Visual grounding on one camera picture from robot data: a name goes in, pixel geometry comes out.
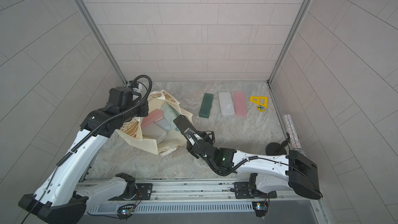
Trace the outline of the floral canvas tote bag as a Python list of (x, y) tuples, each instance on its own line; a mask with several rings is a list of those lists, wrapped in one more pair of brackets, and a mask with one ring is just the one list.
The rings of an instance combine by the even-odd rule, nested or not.
[(151, 92), (148, 102), (147, 117), (135, 117), (115, 132), (130, 146), (155, 155), (165, 156), (186, 145), (173, 120), (182, 115), (192, 121), (193, 115), (165, 90)]

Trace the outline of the dark green pencil case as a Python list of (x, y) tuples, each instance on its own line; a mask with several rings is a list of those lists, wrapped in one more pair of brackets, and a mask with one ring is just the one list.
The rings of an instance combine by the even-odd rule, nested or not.
[(211, 93), (204, 93), (201, 108), (199, 111), (199, 117), (201, 118), (209, 118), (212, 102), (214, 99), (214, 95)]

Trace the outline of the white grey pencil case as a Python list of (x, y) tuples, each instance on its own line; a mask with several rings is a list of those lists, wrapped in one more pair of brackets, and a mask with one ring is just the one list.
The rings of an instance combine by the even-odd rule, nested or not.
[(223, 117), (232, 117), (235, 115), (234, 104), (230, 92), (219, 92), (220, 110)]

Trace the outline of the pink pencil case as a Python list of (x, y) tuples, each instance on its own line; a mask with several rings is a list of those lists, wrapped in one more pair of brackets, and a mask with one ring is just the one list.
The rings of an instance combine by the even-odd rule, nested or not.
[(235, 115), (238, 117), (247, 116), (246, 98), (242, 91), (234, 92), (234, 110)]

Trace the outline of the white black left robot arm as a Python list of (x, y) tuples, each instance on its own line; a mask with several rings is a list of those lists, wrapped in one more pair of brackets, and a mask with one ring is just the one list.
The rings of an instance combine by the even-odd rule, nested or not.
[(23, 195), (19, 207), (48, 224), (76, 224), (88, 210), (109, 199), (133, 199), (135, 178), (125, 173), (87, 189), (76, 190), (76, 186), (115, 130), (135, 117), (148, 116), (149, 94), (127, 87), (110, 89), (108, 104), (86, 117), (54, 172), (35, 193)]

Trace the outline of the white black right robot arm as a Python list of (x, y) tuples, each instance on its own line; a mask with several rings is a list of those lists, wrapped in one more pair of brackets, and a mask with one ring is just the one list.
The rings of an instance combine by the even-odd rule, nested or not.
[(174, 124), (187, 140), (187, 151), (202, 159), (219, 176), (250, 173), (256, 178), (253, 189), (262, 193), (293, 190), (298, 196), (319, 200), (323, 197), (317, 165), (297, 150), (282, 155), (255, 155), (214, 146), (212, 131), (199, 131), (183, 115)]

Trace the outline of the light teal pencil case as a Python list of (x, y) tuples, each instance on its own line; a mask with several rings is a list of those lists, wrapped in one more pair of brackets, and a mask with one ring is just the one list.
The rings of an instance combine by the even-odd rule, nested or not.
[(175, 131), (179, 131), (179, 128), (174, 123), (174, 120), (181, 115), (180, 111), (171, 106), (169, 103), (164, 103), (161, 107), (161, 111), (163, 112), (163, 116), (170, 124), (171, 128)]

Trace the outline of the translucent white pencil case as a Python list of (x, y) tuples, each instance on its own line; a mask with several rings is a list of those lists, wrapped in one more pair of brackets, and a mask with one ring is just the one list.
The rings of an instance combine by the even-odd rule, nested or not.
[(146, 139), (156, 140), (156, 144), (160, 144), (166, 137), (167, 131), (155, 123), (152, 123), (142, 129), (143, 137)]

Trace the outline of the yellow triangular wooden toy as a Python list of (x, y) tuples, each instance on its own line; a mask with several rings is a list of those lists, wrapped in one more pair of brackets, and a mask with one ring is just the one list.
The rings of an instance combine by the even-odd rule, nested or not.
[(266, 96), (251, 96), (249, 100), (250, 100), (250, 102), (256, 104), (257, 110), (259, 112), (262, 113), (267, 109), (268, 97), (266, 97)]

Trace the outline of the black microphone stand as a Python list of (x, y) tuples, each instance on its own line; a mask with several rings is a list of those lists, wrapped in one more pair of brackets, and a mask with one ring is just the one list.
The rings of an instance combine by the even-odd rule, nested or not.
[(281, 156), (287, 155), (286, 147), (289, 145), (291, 138), (290, 134), (286, 133), (287, 138), (282, 143), (272, 142), (266, 146), (266, 155), (267, 156)]

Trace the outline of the right circuit board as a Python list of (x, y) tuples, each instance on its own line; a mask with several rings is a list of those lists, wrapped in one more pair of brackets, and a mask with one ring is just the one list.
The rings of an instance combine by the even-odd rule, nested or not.
[(265, 217), (269, 211), (269, 202), (252, 202), (252, 209), (254, 210), (256, 217)]

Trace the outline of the circuit board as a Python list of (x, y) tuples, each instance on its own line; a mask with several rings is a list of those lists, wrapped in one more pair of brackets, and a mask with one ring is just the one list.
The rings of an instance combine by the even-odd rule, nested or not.
[(136, 206), (136, 204), (126, 204), (119, 207), (117, 210), (117, 217), (119, 221), (127, 221), (131, 216), (133, 216)]
[(269, 211), (269, 202), (252, 202), (252, 209), (254, 210), (256, 217), (265, 217)]

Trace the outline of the aluminium mounting rail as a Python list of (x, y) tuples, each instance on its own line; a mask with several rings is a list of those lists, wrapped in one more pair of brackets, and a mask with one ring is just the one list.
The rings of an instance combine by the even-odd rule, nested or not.
[(145, 203), (165, 202), (221, 202), (238, 200), (258, 199), (236, 199), (235, 194), (230, 192), (235, 182), (249, 182), (263, 193), (276, 191), (277, 200), (309, 200), (309, 198), (298, 195), (287, 184), (278, 179), (262, 180), (256, 183), (254, 179), (149, 179), (137, 180), (135, 184), (153, 184), (151, 197), (143, 200)]

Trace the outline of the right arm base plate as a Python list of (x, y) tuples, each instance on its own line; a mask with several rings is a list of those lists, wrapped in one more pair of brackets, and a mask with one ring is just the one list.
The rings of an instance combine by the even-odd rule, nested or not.
[(236, 199), (276, 199), (276, 191), (271, 191), (270, 193), (263, 193), (257, 189), (254, 189), (253, 185), (249, 182), (235, 182), (233, 188), (230, 192), (235, 194)]

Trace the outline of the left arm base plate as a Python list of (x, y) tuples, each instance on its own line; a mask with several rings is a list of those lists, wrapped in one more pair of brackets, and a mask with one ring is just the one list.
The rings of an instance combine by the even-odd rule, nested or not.
[(152, 188), (153, 184), (151, 183), (135, 184), (134, 186), (132, 184), (127, 185), (123, 194), (115, 197), (115, 199), (120, 201), (149, 200), (151, 197)]

